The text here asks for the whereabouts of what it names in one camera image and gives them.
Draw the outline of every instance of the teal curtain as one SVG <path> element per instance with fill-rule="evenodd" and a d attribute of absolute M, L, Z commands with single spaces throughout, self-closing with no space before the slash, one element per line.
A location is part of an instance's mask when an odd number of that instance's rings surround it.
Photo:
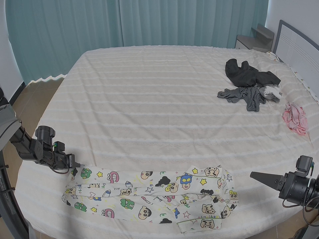
<path fill-rule="evenodd" d="M 6 0 L 26 83 L 67 74 L 87 50 L 132 45 L 234 48 L 265 25 L 268 0 Z"/>

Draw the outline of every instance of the white headboard panel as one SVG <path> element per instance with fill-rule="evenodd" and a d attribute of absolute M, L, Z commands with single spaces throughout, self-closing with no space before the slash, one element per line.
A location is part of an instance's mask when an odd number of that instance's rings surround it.
<path fill-rule="evenodd" d="M 319 46 L 315 42 L 281 20 L 273 52 L 319 97 Z"/>

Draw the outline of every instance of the crumpled pink cloth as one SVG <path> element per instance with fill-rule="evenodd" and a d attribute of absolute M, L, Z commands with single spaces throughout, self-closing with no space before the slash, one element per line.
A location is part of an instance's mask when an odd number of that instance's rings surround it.
<path fill-rule="evenodd" d="M 285 111 L 282 114 L 282 118 L 293 132 L 296 132 L 300 135 L 306 134 L 306 130 L 308 129 L 308 121 L 302 107 L 288 102 L 286 104 Z"/>

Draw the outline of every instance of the black baseboard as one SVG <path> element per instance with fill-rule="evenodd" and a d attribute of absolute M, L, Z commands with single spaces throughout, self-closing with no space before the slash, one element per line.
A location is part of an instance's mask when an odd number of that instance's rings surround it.
<path fill-rule="evenodd" d="M 20 87 L 18 87 L 17 91 L 13 94 L 12 98 L 10 99 L 10 105 L 13 105 L 14 102 L 17 100 L 18 96 L 21 94 L 22 90 L 26 87 L 24 82 L 21 83 Z"/>

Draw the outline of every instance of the striped bed sheet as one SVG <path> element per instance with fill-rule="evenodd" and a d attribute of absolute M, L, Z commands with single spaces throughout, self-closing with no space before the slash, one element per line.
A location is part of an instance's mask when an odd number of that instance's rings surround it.
<path fill-rule="evenodd" d="M 281 79 L 280 103 L 260 112 L 246 103 L 217 98 L 236 88 L 225 63 L 247 60 Z M 281 118 L 285 104 L 306 112 L 309 132 L 293 133 Z M 255 50 L 196 46 L 133 46 L 87 51 L 70 70 L 39 125 L 88 166 L 152 171 L 221 165 L 233 174 L 240 204 L 222 229 L 181 234 L 176 224 L 150 224 L 92 215 L 65 205 L 67 175 L 23 161 L 15 196 L 35 229 L 70 238 L 246 238 L 297 213 L 285 209 L 277 191 L 249 177 L 251 171 L 284 174 L 300 155 L 318 162 L 319 106 L 284 63 Z"/>

